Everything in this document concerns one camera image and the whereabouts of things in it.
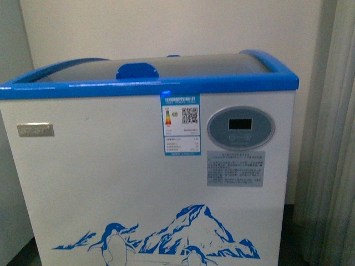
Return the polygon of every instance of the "specification label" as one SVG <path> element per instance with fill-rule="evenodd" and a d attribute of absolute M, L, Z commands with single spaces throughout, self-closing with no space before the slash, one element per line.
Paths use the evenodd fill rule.
<path fill-rule="evenodd" d="M 265 152 L 207 152 L 207 185 L 262 187 Z"/>
<path fill-rule="evenodd" d="M 165 155 L 201 155 L 200 95 L 162 95 Z"/>

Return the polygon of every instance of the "penguin graphic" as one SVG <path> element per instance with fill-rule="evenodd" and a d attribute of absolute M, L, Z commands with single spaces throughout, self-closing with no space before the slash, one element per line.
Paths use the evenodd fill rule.
<path fill-rule="evenodd" d="M 101 240 L 92 244 L 88 251 L 94 248 L 100 248 L 102 257 L 106 262 L 106 266 L 126 266 L 127 265 L 127 250 L 135 253 L 134 247 L 127 243 L 122 237 L 127 229 L 119 223 L 111 223 L 106 226 Z"/>
<path fill-rule="evenodd" d="M 207 259 L 204 253 L 196 246 L 190 245 L 187 248 L 189 255 L 185 259 L 182 260 L 182 264 L 187 262 L 188 266 L 200 266 L 200 265 L 205 265 L 207 266 L 207 263 L 213 263 L 215 265 L 218 265 L 216 262 L 214 262 L 211 259 Z"/>

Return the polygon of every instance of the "blue freezer lid trim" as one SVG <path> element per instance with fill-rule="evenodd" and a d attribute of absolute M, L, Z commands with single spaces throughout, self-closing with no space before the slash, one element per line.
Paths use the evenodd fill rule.
<path fill-rule="evenodd" d="M 34 80 L 100 58 L 76 59 L 34 70 L 0 85 L 0 99 L 80 98 L 102 96 L 239 93 L 298 89 L 298 77 L 275 57 L 259 50 L 244 50 L 270 72 L 207 76 L 169 76 L 123 80 L 41 82 Z"/>

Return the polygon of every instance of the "digital temperature display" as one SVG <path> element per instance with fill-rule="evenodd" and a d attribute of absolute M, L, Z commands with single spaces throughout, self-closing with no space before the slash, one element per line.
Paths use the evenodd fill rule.
<path fill-rule="evenodd" d="M 245 129 L 251 130 L 252 119 L 229 119 L 229 129 L 238 130 Z"/>

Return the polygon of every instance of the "dark floor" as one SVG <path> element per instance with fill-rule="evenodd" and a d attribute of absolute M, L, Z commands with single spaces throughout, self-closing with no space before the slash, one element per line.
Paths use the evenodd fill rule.
<path fill-rule="evenodd" d="M 278 266 L 309 266 L 302 259 L 300 248 L 300 228 L 292 223 L 293 205 L 285 205 Z"/>
<path fill-rule="evenodd" d="M 298 236 L 300 229 L 292 224 L 293 205 L 286 205 L 283 215 L 278 266 L 309 266 L 302 257 Z M 7 266 L 42 266 L 36 242 L 32 239 Z"/>

